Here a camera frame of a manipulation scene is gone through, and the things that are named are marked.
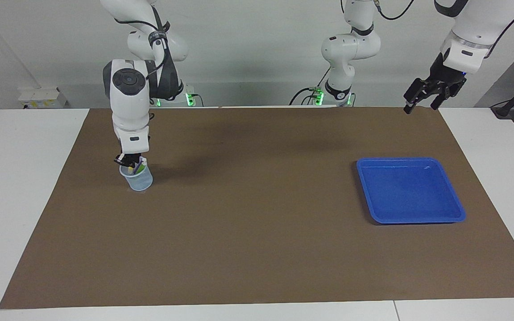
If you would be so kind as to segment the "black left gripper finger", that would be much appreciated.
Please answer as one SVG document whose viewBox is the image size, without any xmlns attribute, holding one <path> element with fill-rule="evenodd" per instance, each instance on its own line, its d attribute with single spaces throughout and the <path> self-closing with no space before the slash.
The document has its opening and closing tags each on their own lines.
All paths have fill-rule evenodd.
<svg viewBox="0 0 514 321">
<path fill-rule="evenodd" d="M 430 107 L 433 110 L 438 110 L 445 100 L 451 97 L 455 97 L 459 93 L 461 88 L 462 85 L 443 86 L 437 93 L 437 97 L 433 100 Z"/>
<path fill-rule="evenodd" d="M 406 90 L 403 97 L 406 101 L 406 104 L 403 108 L 404 112 L 408 115 L 412 113 L 415 106 L 421 102 L 422 100 L 427 99 L 430 94 L 428 93 L 428 89 L 430 88 L 431 82 L 428 80 L 422 80 L 420 78 L 416 78 L 410 87 Z"/>
</svg>

